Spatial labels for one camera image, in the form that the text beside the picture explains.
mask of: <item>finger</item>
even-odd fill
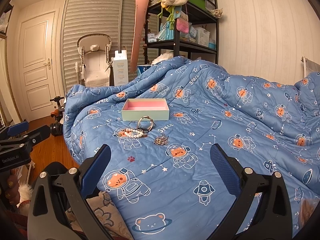
[[[18,178],[16,175],[10,175],[7,178],[7,184],[9,186],[9,188],[13,188],[16,184],[18,184]]]
[[[5,192],[5,197],[7,199],[12,199],[14,198],[17,194],[19,193],[19,184],[17,183],[16,185],[13,186],[13,188],[9,188]]]
[[[18,194],[9,200],[10,205],[17,205],[20,203],[20,193],[18,192]]]

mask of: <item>door handle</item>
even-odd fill
[[[51,69],[51,61],[48,59],[46,63],[43,63],[43,65],[48,65],[48,68]]]

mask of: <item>wooden floor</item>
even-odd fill
[[[29,130],[34,130],[43,125],[50,125],[54,118],[47,116],[29,123]],[[63,135],[50,137],[33,147],[30,154],[31,159],[35,162],[35,169],[31,170],[29,184],[31,184],[41,171],[51,162],[60,162],[68,169],[79,167],[70,155],[67,145],[64,142]]]

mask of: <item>pearl bracelet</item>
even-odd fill
[[[137,129],[126,128],[124,134],[130,138],[140,138],[143,136],[143,132]]]

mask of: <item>blanket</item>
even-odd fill
[[[292,86],[175,57],[124,86],[75,85],[67,94],[64,138],[79,164],[110,146],[97,186],[110,193],[135,240],[205,240],[214,231],[235,200],[210,160],[214,143],[256,173],[281,172],[295,235],[301,199],[320,194],[319,84],[320,73]],[[170,109],[169,120],[155,122],[146,138],[122,132],[129,122],[121,109],[136,97],[165,98]],[[155,145],[163,134],[169,144]],[[260,197],[239,232],[250,225]]]

